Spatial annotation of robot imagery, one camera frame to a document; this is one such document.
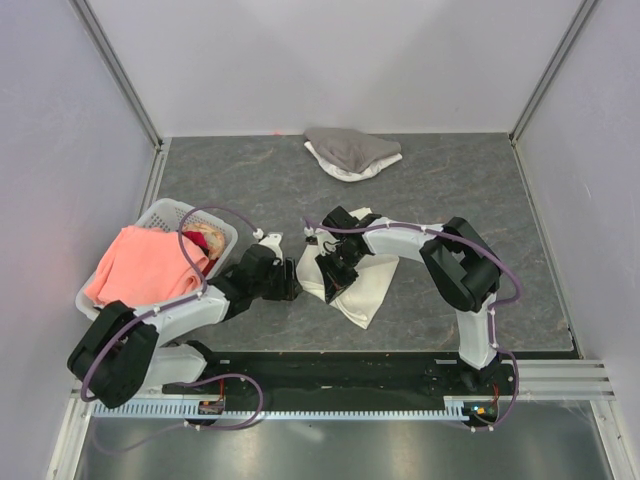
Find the white cloth napkin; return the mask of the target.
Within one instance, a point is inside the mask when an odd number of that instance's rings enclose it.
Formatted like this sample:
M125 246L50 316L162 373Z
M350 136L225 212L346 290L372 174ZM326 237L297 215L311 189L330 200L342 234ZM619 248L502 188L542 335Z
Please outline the white cloth napkin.
M373 214L369 208L361 208L349 213L358 219L363 218L368 213ZM373 222L377 219L378 216L373 214ZM330 231L338 232L339 230L323 226L322 223L315 224L309 219L305 221L305 227L316 229L318 245L307 244L298 262L298 280L305 292L325 303L324 286L316 258L328 253L328 248L323 247L321 243L327 240L334 240ZM363 229L340 230L339 232L363 233ZM378 254L372 252L370 248L369 250L370 254L365 255L356 266L358 278L355 283L347 288L336 300L327 304L340 311L348 320L362 329L369 327L375 314L382 306L399 264L399 257L396 255Z

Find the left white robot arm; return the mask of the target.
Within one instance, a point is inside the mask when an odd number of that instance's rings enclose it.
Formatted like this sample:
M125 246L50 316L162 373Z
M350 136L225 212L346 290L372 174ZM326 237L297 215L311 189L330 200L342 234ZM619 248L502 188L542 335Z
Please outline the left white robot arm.
M208 393L218 367L197 343L173 346L179 337L247 311L254 300L292 301L302 288L296 261L261 244L210 279L207 288L138 313L121 301L106 305L69 356L67 367L82 382L86 402L114 409L139 390L188 384Z

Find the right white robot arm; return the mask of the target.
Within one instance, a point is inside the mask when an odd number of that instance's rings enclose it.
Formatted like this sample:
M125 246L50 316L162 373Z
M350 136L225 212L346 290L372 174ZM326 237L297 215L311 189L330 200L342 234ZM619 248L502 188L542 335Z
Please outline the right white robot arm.
M489 305L496 300L501 272L493 252L463 218L420 225L378 214L358 219L344 208L307 227L320 253L324 300L330 303L358 279L356 267L367 257L393 255L424 264L441 298L456 313L459 331L458 381L467 392L483 392L494 381L497 348L490 336Z

